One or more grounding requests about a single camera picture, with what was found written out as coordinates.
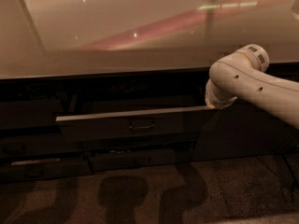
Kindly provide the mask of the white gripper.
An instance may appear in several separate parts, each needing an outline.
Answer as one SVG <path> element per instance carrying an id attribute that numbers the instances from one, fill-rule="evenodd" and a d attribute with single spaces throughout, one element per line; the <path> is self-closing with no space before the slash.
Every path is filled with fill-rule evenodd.
<path id="1" fill-rule="evenodd" d="M 230 106 L 236 99 L 236 96 L 217 87 L 212 81 L 208 81 L 206 84 L 205 101 L 209 108 L 223 109 Z"/>

